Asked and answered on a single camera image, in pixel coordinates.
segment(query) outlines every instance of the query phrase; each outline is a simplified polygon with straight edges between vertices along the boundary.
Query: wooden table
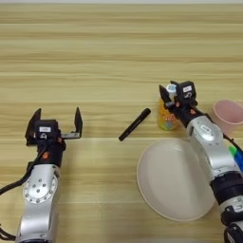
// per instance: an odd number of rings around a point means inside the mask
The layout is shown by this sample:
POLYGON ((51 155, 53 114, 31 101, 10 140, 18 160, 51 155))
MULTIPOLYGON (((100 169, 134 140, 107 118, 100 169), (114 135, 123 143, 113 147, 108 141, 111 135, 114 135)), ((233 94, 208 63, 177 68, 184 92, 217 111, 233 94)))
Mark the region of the wooden table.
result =
MULTIPOLYGON (((36 156, 24 135, 37 108, 67 132, 80 106, 84 132, 64 155, 57 242, 222 242, 217 207, 194 222, 167 220, 142 199, 136 167, 155 140, 185 137, 183 129, 158 129, 159 84, 194 81, 207 112, 219 99, 243 101, 242 11, 238 5, 0 5, 0 185, 22 176, 36 156), (144 107, 150 117, 119 142, 144 107)), ((243 130, 234 136, 243 145, 243 130)), ((22 210, 21 188, 1 196, 3 228, 15 234, 22 210)))

